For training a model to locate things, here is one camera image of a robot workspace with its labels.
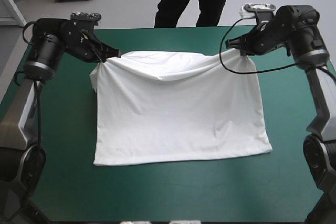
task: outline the white cloth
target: white cloth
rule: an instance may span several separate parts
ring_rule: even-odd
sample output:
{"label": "white cloth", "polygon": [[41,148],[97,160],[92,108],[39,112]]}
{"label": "white cloth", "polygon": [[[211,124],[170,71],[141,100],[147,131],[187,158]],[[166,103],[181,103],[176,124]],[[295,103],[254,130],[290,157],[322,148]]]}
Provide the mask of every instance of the white cloth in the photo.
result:
{"label": "white cloth", "polygon": [[[253,71],[238,50],[228,67]],[[217,56],[135,51],[90,75],[97,92],[95,165],[220,159],[270,152],[258,76]]]}

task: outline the table surface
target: table surface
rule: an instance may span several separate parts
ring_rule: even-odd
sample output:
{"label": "table surface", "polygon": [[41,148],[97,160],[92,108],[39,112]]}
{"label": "table surface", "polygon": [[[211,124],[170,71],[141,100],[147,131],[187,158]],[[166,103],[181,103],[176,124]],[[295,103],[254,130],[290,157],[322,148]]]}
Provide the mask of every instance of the table surface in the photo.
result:
{"label": "table surface", "polygon": [[[227,29],[115,29],[96,34],[123,53],[166,50],[214,55]],[[250,29],[238,26],[230,37]],[[284,49],[252,59],[259,70],[293,62]],[[93,166],[97,101],[89,79],[95,66],[64,55],[56,77],[42,93],[47,162],[33,201],[51,220],[303,221],[321,196],[302,153],[306,127],[316,113],[306,75],[298,68],[259,75],[274,149],[269,154],[97,167]],[[10,85],[0,118],[17,89]]]}

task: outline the cable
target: cable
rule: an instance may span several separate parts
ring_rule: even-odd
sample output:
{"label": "cable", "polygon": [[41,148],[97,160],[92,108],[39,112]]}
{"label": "cable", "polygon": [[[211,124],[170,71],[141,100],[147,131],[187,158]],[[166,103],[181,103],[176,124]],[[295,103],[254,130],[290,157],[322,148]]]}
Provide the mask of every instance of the cable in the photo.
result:
{"label": "cable", "polygon": [[28,45],[31,45],[31,46],[34,46],[32,43],[30,43],[27,39],[26,39],[26,37],[25,37],[25,31],[27,30],[27,28],[29,27],[29,26],[31,26],[31,25],[33,25],[33,24],[36,24],[37,22],[36,21],[30,21],[30,22],[28,22],[26,25],[25,25],[25,27],[23,28],[23,30],[22,30],[22,39],[23,39],[23,41],[25,42],[25,43],[27,43]]}
{"label": "cable", "polygon": [[37,145],[38,148],[41,148],[41,104],[40,104],[40,90],[38,89],[37,86],[37,81],[34,80],[34,90],[35,90],[35,96],[36,96],[36,107],[37,107]]}
{"label": "cable", "polygon": [[17,82],[17,76],[18,76],[19,73],[26,74],[26,72],[24,72],[24,71],[16,71],[15,74],[14,74],[14,82],[15,82],[16,85],[18,85],[20,87],[21,84]]}
{"label": "cable", "polygon": [[327,75],[329,75],[333,79],[333,81],[336,83],[336,77],[328,69],[325,69],[323,67],[316,67],[316,68],[326,73]]}
{"label": "cable", "polygon": [[232,70],[232,69],[229,69],[227,66],[225,66],[223,60],[222,60],[222,47],[223,47],[223,43],[224,43],[224,40],[226,38],[226,36],[229,34],[229,32],[240,22],[242,21],[243,19],[239,19],[238,21],[236,21],[231,27],[230,29],[225,33],[225,35],[223,36],[222,38],[222,41],[220,42],[221,45],[219,47],[219,60],[222,64],[222,66],[229,72],[231,73],[235,73],[235,74],[256,74],[256,73],[266,73],[266,72],[272,72],[272,71],[278,71],[278,70],[282,70],[282,69],[286,69],[286,68],[290,68],[290,67],[294,67],[294,66],[297,66],[297,65],[310,65],[310,66],[313,66],[313,64],[311,63],[293,63],[293,64],[290,64],[290,65],[286,65],[286,66],[283,66],[283,67],[279,67],[279,68],[271,68],[271,69],[266,69],[266,70],[261,70],[261,71],[251,71],[251,72],[238,72],[238,71],[235,71],[235,70]]}

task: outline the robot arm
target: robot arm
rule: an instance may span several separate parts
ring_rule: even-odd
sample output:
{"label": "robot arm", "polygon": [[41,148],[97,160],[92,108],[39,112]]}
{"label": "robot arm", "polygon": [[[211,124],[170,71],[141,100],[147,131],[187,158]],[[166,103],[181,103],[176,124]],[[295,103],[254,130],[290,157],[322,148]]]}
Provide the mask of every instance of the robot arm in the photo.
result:
{"label": "robot arm", "polygon": [[39,94],[55,76],[65,52],[84,62],[119,57],[118,49],[93,33],[100,14],[73,13],[71,19],[42,18],[34,23],[25,80],[0,123],[0,223],[48,223],[29,201],[46,154],[33,127]]}
{"label": "robot arm", "polygon": [[336,83],[326,73],[329,53],[317,28],[319,13],[311,6],[283,6],[273,9],[246,5],[243,12],[254,13],[257,25],[247,34],[228,40],[227,48],[244,55],[264,55],[287,48],[297,66],[304,70],[317,116],[308,126],[303,151],[323,196],[305,223],[336,222]]}

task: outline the metal arm segment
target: metal arm segment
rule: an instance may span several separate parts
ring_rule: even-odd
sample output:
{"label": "metal arm segment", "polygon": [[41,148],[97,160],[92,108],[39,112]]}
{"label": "metal arm segment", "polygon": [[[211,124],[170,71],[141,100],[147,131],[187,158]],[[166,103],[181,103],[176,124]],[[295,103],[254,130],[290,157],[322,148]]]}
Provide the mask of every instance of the metal arm segment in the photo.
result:
{"label": "metal arm segment", "polygon": [[323,196],[308,215],[307,224],[336,223],[336,83],[325,68],[329,53],[317,28],[319,13],[311,6],[283,6],[275,17],[258,24],[247,34],[226,42],[245,55],[264,55],[287,48],[298,67],[307,74],[317,116],[308,126],[312,134],[303,144],[304,156]]}
{"label": "metal arm segment", "polygon": [[39,19],[33,26],[25,80],[0,123],[0,223],[50,222],[29,201],[46,160],[33,127],[37,94],[55,76],[64,52],[85,62],[120,56],[118,49],[94,35],[93,26],[100,18],[99,14],[73,13],[70,20]]}

